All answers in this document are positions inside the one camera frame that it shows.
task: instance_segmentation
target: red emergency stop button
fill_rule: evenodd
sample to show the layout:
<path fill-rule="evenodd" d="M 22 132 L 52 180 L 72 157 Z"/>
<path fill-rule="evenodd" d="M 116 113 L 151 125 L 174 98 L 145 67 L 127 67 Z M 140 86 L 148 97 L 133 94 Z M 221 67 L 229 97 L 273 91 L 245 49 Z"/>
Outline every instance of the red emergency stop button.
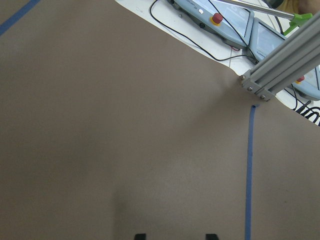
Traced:
<path fill-rule="evenodd" d="M 219 26 L 223 19 L 224 19 L 224 17 L 220 13 L 215 13 L 210 18 L 211 22 L 216 26 Z"/>
<path fill-rule="evenodd" d="M 300 77 L 297 81 L 295 81 L 295 83 L 300 84 L 303 80 L 305 80 L 305 76 Z"/>

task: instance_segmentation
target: person's skin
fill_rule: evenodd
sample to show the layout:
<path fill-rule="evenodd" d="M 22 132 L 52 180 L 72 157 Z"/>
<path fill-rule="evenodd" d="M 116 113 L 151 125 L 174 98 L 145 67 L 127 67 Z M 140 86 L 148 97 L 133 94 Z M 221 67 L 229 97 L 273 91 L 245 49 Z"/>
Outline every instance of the person's skin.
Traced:
<path fill-rule="evenodd" d="M 299 14 L 313 14 L 320 11 L 320 0 L 300 0 Z"/>

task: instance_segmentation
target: blue tape strip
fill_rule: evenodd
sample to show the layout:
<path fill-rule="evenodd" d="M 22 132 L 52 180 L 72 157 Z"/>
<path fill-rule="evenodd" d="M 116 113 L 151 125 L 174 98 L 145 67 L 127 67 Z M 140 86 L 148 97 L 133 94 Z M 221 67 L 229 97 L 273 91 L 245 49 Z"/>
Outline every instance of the blue tape strip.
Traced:
<path fill-rule="evenodd" d="M 13 14 L 8 20 L 0 25 L 0 36 L 19 21 L 27 12 L 29 12 L 40 0 L 30 0 L 19 11 Z"/>
<path fill-rule="evenodd" d="M 252 203 L 252 160 L 254 145 L 254 122 L 256 106 L 251 107 L 249 117 L 248 156 L 246 167 L 246 192 L 245 192 L 245 227 L 244 239 L 251 240 L 251 203 Z"/>

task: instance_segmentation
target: red button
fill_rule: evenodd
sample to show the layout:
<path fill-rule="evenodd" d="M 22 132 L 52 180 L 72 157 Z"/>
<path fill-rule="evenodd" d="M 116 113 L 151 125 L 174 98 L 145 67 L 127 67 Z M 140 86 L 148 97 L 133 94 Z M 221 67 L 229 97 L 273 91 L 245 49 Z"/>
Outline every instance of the red button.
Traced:
<path fill-rule="evenodd" d="M 223 19 L 224 17 L 220 13 L 215 13 L 212 17 L 212 21 L 216 24 L 221 23 Z"/>
<path fill-rule="evenodd" d="M 305 76 L 300 77 L 300 78 L 297 80 L 297 82 L 298 82 L 298 83 L 301 83 L 303 80 L 305 80 Z"/>

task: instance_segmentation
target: green clamp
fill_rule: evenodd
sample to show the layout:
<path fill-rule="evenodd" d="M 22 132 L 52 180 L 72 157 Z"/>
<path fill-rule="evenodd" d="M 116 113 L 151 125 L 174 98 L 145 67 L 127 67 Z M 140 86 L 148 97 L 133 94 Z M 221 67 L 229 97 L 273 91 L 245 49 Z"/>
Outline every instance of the green clamp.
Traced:
<path fill-rule="evenodd" d="M 306 13 L 306 14 L 296 14 L 294 13 L 294 18 L 289 22 L 290 27 L 283 33 L 283 35 L 287 35 L 290 33 L 293 29 L 296 27 L 300 27 L 303 24 L 305 24 L 309 19 L 312 18 L 312 13 Z"/>

